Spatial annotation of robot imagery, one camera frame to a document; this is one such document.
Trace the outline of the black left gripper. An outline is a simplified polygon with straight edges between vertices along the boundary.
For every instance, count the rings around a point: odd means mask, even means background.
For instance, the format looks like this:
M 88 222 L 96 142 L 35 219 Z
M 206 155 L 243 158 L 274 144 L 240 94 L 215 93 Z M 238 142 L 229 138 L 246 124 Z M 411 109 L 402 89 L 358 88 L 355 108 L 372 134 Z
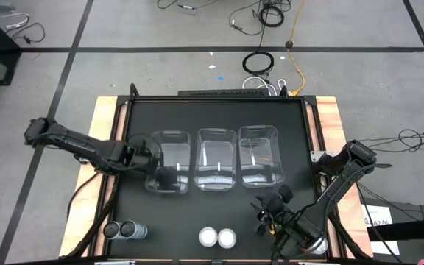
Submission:
M 129 170 L 155 173 L 159 167 L 163 166 L 163 149 L 158 145 L 151 145 L 149 148 L 146 141 L 135 142 L 131 146 Z

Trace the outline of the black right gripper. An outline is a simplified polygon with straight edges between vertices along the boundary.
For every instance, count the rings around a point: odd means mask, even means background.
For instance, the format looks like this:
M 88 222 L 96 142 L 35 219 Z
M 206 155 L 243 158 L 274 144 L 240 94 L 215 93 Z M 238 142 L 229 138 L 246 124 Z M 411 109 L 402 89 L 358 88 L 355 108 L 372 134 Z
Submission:
M 297 258 L 310 253 L 310 238 L 301 229 L 297 217 L 290 212 L 283 212 L 283 202 L 289 203 L 294 197 L 287 185 L 278 189 L 278 195 L 268 194 L 257 196 L 260 205 L 252 204 L 257 213 L 257 219 L 264 221 L 272 219 L 275 241 L 272 244 L 273 258 Z

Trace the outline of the raspberry lime soda can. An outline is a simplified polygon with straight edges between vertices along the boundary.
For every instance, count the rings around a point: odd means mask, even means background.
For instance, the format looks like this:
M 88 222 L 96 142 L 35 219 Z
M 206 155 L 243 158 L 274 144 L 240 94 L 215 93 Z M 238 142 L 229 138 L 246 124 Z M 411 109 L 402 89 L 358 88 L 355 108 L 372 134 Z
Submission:
M 324 254 L 328 249 L 328 242 L 325 238 L 320 238 L 318 242 L 314 245 L 313 254 L 315 255 L 322 255 Z

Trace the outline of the clear plastic bin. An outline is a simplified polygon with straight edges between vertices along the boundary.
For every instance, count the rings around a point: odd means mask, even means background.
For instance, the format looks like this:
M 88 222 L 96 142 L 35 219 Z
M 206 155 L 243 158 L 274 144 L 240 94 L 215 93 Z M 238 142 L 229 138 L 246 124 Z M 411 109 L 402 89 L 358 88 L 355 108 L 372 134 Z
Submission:
M 233 130 L 202 128 L 197 133 L 194 184 L 203 191 L 229 191 L 236 184 L 236 142 Z
M 185 194 L 188 191 L 191 139 L 186 131 L 157 131 L 152 137 L 160 144 L 163 164 L 145 181 L 147 190 L 159 194 Z
M 278 130 L 272 125 L 241 127 L 238 131 L 241 181 L 246 188 L 267 188 L 285 180 Z

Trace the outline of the wooden table side board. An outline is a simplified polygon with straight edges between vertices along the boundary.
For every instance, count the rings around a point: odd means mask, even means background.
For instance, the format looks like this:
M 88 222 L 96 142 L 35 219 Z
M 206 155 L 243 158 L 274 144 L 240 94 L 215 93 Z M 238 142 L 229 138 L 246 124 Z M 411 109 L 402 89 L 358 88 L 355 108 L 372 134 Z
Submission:
M 100 96 L 91 119 L 89 136 L 101 140 L 123 137 L 127 106 L 117 104 L 116 96 Z M 60 256 L 68 255 L 88 232 L 95 219 L 100 216 L 106 206 L 116 178 L 114 176 L 96 175 L 94 168 L 88 163 L 81 165 L 77 177 L 77 195 L 70 207 Z
M 313 148 L 316 151 L 340 153 L 346 144 L 346 138 L 336 98 L 334 96 L 318 96 L 315 106 L 307 105 L 307 112 Z M 356 185 L 353 185 L 339 201 L 336 215 L 352 240 L 365 254 L 373 257 Z M 348 247 L 339 240 L 332 224 L 328 224 L 328 241 L 332 257 L 353 257 Z

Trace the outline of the black perforated box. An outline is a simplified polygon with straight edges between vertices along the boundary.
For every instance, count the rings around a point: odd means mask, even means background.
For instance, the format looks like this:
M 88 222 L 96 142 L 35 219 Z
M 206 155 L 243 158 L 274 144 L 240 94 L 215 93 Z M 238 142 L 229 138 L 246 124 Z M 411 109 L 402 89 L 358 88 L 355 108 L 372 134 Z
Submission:
M 225 89 L 225 90 L 196 90 L 178 91 L 178 96 L 269 96 L 269 91 L 258 89 Z

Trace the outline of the black case with paper labels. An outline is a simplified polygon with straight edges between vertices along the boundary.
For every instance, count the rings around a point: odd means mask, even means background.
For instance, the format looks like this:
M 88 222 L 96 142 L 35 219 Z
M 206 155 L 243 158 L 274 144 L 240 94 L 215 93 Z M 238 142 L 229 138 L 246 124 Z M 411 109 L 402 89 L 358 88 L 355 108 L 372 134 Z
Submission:
M 361 207 L 375 260 L 416 264 L 424 259 L 424 206 L 366 199 Z

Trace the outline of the silver metal bracket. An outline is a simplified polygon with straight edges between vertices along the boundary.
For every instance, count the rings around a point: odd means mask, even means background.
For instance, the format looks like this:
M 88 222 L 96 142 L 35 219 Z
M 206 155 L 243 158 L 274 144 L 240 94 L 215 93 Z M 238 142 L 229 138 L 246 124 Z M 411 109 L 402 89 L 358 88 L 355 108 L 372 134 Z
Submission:
M 333 156 L 333 153 L 332 152 L 328 152 L 328 151 L 311 151 L 310 152 L 311 160 L 314 163 L 317 162 L 323 155 Z

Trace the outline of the black table frame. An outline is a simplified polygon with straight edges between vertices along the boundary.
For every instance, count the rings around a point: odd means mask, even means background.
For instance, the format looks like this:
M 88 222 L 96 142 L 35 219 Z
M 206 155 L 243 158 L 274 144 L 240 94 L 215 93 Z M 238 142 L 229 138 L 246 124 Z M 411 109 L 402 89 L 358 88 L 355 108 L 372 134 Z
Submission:
M 117 104 L 127 106 L 123 137 L 159 130 L 182 130 L 192 138 L 202 128 L 238 130 L 247 125 L 271 124 L 278 129 L 278 144 L 284 161 L 286 181 L 293 192 L 290 206 L 301 208 L 314 201 L 317 182 L 311 172 L 310 152 L 314 150 L 305 104 L 314 96 L 119 96 Z M 258 220 L 252 204 L 265 195 L 263 188 L 236 185 L 230 191 L 201 191 L 191 185 L 185 194 L 160 195 L 144 188 L 136 174 L 116 177 L 116 199 L 110 219 L 131 219 L 145 224 L 144 240 L 104 240 L 101 254 L 112 259 L 145 261 L 237 261 L 244 264 L 269 263 L 273 239 L 256 233 Z M 235 246 L 224 249 L 217 242 L 204 247 L 199 232 L 212 227 L 219 233 L 233 230 Z

